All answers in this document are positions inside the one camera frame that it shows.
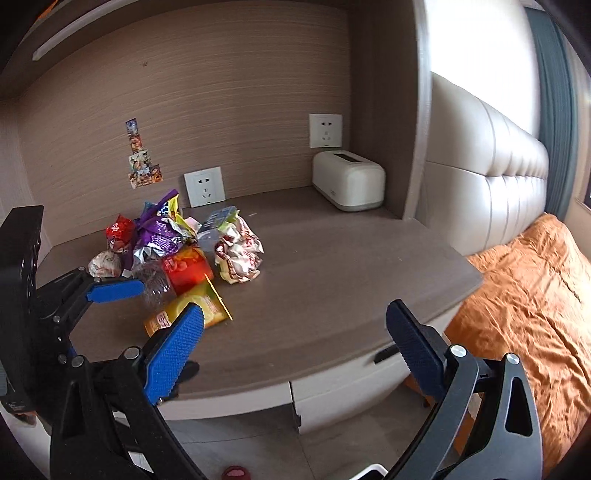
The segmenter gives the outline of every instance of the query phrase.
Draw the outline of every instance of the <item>orange bed sheet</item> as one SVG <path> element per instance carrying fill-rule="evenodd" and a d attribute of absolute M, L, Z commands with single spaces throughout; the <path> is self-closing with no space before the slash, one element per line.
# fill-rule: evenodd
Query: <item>orange bed sheet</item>
<path fill-rule="evenodd" d="M 508 245 L 468 260 L 484 284 L 445 333 L 479 357 L 521 357 L 548 474 L 591 413 L 591 264 L 566 226 L 548 214 Z"/>

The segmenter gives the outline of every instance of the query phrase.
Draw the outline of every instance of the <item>white toaster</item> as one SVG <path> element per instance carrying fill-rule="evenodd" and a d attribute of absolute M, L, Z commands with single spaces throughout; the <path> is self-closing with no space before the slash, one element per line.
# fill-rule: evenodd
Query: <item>white toaster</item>
<path fill-rule="evenodd" d="M 358 212 L 382 205 L 386 173 L 367 158 L 330 150 L 314 157 L 312 183 L 339 209 Z"/>

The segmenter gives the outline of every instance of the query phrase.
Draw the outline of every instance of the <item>headboard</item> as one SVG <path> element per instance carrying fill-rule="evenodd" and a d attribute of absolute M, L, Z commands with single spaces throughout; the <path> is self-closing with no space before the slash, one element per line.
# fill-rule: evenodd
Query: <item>headboard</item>
<path fill-rule="evenodd" d="M 431 108 L 417 219 L 462 255 L 509 242 L 544 211 L 546 149 L 435 73 Z"/>

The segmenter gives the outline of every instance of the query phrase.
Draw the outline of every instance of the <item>wall outlet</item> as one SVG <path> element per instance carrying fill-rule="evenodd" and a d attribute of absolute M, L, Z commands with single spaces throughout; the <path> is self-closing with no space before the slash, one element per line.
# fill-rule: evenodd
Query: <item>wall outlet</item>
<path fill-rule="evenodd" d="M 310 114 L 310 148 L 342 147 L 343 115 Z"/>
<path fill-rule="evenodd" d="M 186 173 L 185 184 L 191 207 L 223 202 L 226 199 L 220 167 Z"/>

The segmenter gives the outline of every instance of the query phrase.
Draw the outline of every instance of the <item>floor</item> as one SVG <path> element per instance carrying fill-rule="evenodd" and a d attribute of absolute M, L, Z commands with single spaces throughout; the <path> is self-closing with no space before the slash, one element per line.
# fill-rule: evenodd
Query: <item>floor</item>
<path fill-rule="evenodd" d="M 372 463 L 391 468 L 428 412 L 422 397 L 400 386 L 374 408 L 302 436 L 291 406 L 168 424 L 210 480 L 229 465 L 248 468 L 252 480 L 348 480 Z"/>

